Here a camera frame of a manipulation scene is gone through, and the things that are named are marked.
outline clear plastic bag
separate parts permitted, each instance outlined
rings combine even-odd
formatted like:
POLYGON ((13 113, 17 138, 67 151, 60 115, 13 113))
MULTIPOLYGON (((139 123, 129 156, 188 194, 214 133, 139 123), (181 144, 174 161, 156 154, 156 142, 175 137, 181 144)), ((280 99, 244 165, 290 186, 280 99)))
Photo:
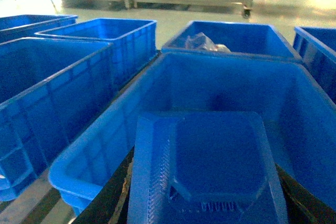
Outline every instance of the clear plastic bag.
POLYGON ((201 49, 207 51, 231 52, 223 44, 214 44, 213 41, 204 33, 198 33, 194 36, 188 36, 185 42, 186 49, 201 49))

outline blue plastic bin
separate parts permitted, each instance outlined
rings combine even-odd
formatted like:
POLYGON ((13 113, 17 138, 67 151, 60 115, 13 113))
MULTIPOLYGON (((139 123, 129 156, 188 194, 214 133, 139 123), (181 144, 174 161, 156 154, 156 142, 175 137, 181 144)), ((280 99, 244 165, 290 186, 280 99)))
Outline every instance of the blue plastic bin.
POLYGON ((113 98, 112 45, 0 45, 0 200, 16 198, 113 98))
POLYGON ((336 28, 296 27, 294 48, 303 63, 336 102, 336 28))
POLYGON ((191 21, 162 46, 162 52, 205 52, 185 47, 188 36, 198 33, 204 33, 215 44, 227 46, 231 50, 228 53, 230 55, 302 61, 300 55, 274 26, 246 23, 191 21))
POLYGON ((287 224, 261 117, 161 112, 139 118, 128 224, 287 224))
POLYGON ((116 82, 139 71, 156 54, 156 21, 99 18, 36 33, 39 37, 107 41, 113 43, 118 64, 116 82))
POLYGON ((31 37, 46 29, 74 24, 76 15, 18 15, 0 18, 0 43, 31 37))
POLYGON ((336 105, 299 64, 173 53, 157 60, 53 163, 50 182, 85 209, 134 146, 143 111, 254 111, 273 158, 336 209, 336 105))

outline caster wheel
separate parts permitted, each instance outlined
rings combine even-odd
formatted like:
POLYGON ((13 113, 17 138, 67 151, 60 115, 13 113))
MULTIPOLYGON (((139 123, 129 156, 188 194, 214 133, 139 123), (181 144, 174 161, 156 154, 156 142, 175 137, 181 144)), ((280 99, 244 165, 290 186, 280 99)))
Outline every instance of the caster wheel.
POLYGON ((250 18, 251 10, 244 10, 243 11, 243 18, 250 18))

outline blue plastic crate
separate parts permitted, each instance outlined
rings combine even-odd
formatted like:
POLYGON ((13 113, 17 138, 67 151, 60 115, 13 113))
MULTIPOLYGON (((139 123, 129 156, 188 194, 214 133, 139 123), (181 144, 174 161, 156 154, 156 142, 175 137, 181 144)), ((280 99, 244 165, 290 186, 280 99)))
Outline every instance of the blue plastic crate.
POLYGON ((215 44, 227 46, 231 50, 228 53, 230 55, 302 61, 300 55, 274 26, 246 23, 191 21, 162 46, 162 52, 205 52, 185 47, 188 36, 198 33, 204 33, 215 44))
POLYGON ((139 117, 129 224, 287 224, 261 117, 159 112, 139 117))
POLYGON ((18 15, 0 18, 0 43, 31 37, 46 29, 74 24, 76 15, 18 15))
POLYGON ((105 109, 116 92, 113 71, 106 42, 0 45, 1 201, 16 198, 105 109))
POLYGON ((36 33, 39 37, 107 41, 113 43, 118 64, 116 81, 139 71, 156 54, 156 21, 99 18, 36 33))
POLYGON ((296 27, 294 48, 329 97, 336 102, 336 28, 296 27))
POLYGON ((84 209, 134 146, 143 111, 254 111, 273 158, 336 209, 336 105, 299 64, 248 56, 161 55, 53 163, 50 182, 84 209))

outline floor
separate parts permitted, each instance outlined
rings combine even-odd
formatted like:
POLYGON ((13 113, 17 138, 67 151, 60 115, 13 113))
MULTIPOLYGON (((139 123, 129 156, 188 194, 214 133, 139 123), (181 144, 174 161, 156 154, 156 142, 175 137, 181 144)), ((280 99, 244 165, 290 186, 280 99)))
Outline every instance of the floor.
MULTIPOLYGON (((336 27, 335 0, 254 0, 250 19, 240 15, 241 6, 217 8, 162 4, 140 4, 126 10, 122 3, 76 0, 0 0, 0 17, 18 14, 76 14, 78 22, 98 17, 155 19, 157 43, 161 46, 190 20, 272 24, 292 43, 295 26, 336 27)), ((45 223, 67 223, 71 208, 60 200, 45 223)))

